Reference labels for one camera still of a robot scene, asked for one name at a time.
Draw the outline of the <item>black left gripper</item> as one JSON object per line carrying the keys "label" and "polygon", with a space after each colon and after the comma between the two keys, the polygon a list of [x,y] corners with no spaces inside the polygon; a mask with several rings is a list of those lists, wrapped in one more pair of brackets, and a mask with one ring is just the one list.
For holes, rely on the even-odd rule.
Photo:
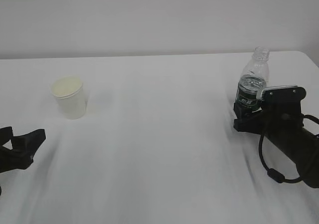
{"label": "black left gripper", "polygon": [[[12,149],[4,147],[10,140]],[[33,156],[45,140],[44,129],[13,136],[11,126],[0,128],[0,172],[27,169],[33,163]]]}

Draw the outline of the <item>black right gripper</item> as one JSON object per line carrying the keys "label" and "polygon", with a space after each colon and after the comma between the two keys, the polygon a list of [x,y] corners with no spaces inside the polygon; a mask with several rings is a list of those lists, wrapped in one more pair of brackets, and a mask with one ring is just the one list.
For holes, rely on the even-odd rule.
{"label": "black right gripper", "polygon": [[234,128],[238,132],[261,134],[271,130],[280,130],[301,126],[303,114],[274,113],[266,111],[252,111],[251,108],[234,103]]}

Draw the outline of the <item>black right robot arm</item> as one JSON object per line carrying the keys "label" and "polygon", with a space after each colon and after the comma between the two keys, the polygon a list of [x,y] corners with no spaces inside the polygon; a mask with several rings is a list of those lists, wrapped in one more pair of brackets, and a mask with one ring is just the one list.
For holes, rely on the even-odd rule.
{"label": "black right robot arm", "polygon": [[[234,104],[234,128],[238,132],[258,134],[258,153],[267,175],[277,183],[295,184],[304,182],[311,188],[319,186],[319,137],[304,128],[304,119],[318,123],[318,118],[302,114],[299,103],[261,106],[252,112]],[[296,166],[299,176],[287,179],[279,171],[270,168],[263,156],[263,141],[267,138],[280,149]]]}

